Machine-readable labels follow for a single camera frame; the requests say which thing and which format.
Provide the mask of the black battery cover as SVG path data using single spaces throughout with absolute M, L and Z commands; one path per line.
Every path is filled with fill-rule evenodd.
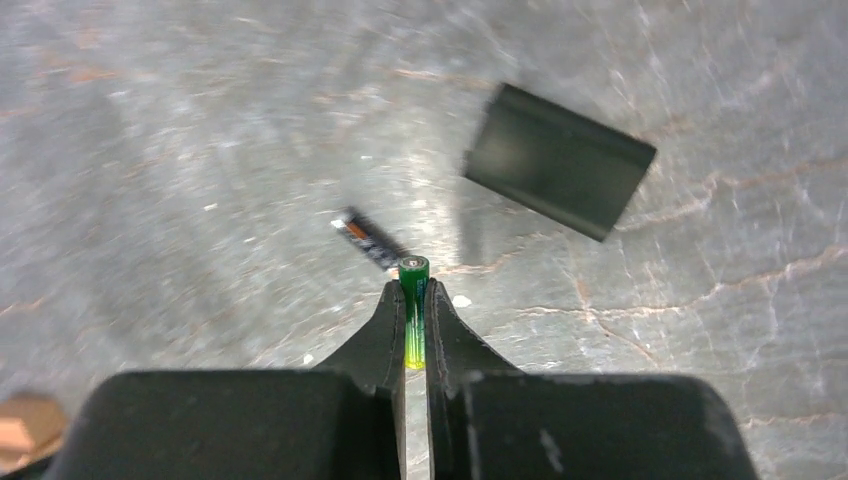
M 649 143 L 503 83 L 465 155 L 463 175 L 602 242 L 656 154 Z

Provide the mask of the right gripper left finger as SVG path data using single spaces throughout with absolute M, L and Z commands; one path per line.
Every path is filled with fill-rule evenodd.
M 401 479 L 405 306 L 311 368 L 127 371 L 73 421 L 49 479 Z

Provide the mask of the black AAA battery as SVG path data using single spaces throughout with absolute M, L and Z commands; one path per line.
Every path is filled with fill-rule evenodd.
M 330 225 L 384 272 L 397 272 L 410 251 L 367 215 L 349 206 Z

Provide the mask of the green AAA battery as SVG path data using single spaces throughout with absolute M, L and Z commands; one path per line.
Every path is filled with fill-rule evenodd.
M 405 365 L 414 370 L 425 367 L 424 301 L 429 266 L 429 260 L 418 255 L 404 257 L 398 264 L 398 280 L 406 306 Z

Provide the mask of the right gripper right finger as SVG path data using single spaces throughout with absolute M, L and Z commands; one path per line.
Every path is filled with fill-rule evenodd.
M 684 375 L 527 373 L 425 297 L 435 479 L 753 479 L 731 409 Z

